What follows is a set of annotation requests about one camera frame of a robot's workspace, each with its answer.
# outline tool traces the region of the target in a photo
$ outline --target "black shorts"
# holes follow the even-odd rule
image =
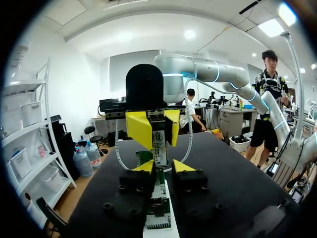
[[[250,146],[258,147],[263,144],[263,141],[264,147],[270,152],[274,152],[275,148],[278,147],[278,140],[272,123],[267,120],[257,119]]]

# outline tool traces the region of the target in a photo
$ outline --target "white storage box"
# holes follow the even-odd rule
[[[253,135],[253,132],[248,132],[248,133],[245,133],[243,134],[246,138],[249,139],[249,141],[251,141],[251,136]]]
[[[52,192],[57,193],[63,185],[58,168],[48,165],[40,174],[42,183]]]
[[[247,150],[248,146],[250,145],[250,140],[244,143],[237,144],[231,138],[230,140],[230,147],[238,151],[239,153],[244,152]]]
[[[42,120],[42,102],[32,102],[21,106],[23,127],[38,123]]]
[[[16,179],[16,176],[13,172],[13,169],[12,169],[12,166],[11,166],[11,161],[9,161],[7,164],[6,164],[6,171],[8,172],[8,177],[10,179],[10,182],[12,184],[12,186],[14,188],[18,188],[19,187],[19,181]]]
[[[31,201],[30,205],[26,209],[27,212],[30,214],[30,216],[33,218],[33,220],[40,225],[41,221],[44,217],[44,214],[36,207],[34,206],[33,201]]]
[[[32,170],[28,155],[26,154],[26,148],[11,158],[11,165],[13,166],[12,168],[20,175],[21,179]]]

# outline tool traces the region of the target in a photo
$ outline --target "white robotic arm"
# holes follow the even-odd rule
[[[317,155],[317,147],[313,147],[315,139],[317,145],[317,135],[315,133],[315,135],[309,139],[309,142],[305,142],[305,144],[308,145],[308,150],[303,149],[303,154],[301,159],[299,159],[301,155],[299,148],[302,147],[304,142],[301,144],[298,140],[292,141],[289,139],[290,128],[276,100],[268,91],[261,97],[249,84],[249,80],[243,68],[226,65],[210,59],[192,58],[177,54],[163,54],[156,56],[154,64],[163,73],[164,100],[167,103],[176,103],[183,100],[183,77],[193,78],[194,80],[215,90],[217,89],[209,85],[207,82],[221,82],[223,83],[222,86],[225,91],[228,93],[234,92],[249,101],[257,108],[261,115],[268,112],[270,113],[270,120],[278,138],[279,148],[281,149],[285,146],[285,142],[287,140],[288,144],[292,145],[293,143],[293,146],[287,146],[285,149],[285,152],[292,151],[292,153],[285,153],[285,155],[280,158],[290,167],[301,171],[303,169],[303,165],[307,161],[311,160],[313,156]]]

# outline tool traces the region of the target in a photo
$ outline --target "drawer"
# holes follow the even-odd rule
[[[227,113],[227,112],[220,112],[220,119],[221,119],[221,120],[230,121],[230,119],[231,119],[231,114],[230,114],[230,113]]]

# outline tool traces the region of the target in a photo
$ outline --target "black table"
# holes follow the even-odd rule
[[[223,216],[214,226],[199,228],[195,237],[223,237],[221,231],[241,222],[250,221],[257,213],[268,205],[279,205],[283,199],[290,201],[291,207],[298,205],[272,179],[247,161],[234,149],[217,139],[210,133],[196,133],[193,135],[193,147],[186,160],[186,164],[203,169],[209,178],[209,188],[219,203],[223,204]],[[178,136],[176,147],[167,146],[168,157],[181,160],[188,147],[188,135]],[[122,160],[129,168],[137,165],[136,151],[145,150],[134,140],[120,142],[119,151]],[[72,213],[68,231],[74,237],[103,237],[106,234],[106,218],[103,204],[107,197],[117,191],[118,176],[123,170],[119,164],[115,151],[111,151],[101,167],[91,179],[83,192],[74,212]],[[165,176],[168,182],[171,201],[177,222],[178,210],[173,197],[170,175]],[[179,226],[180,237],[190,237],[187,227]]]

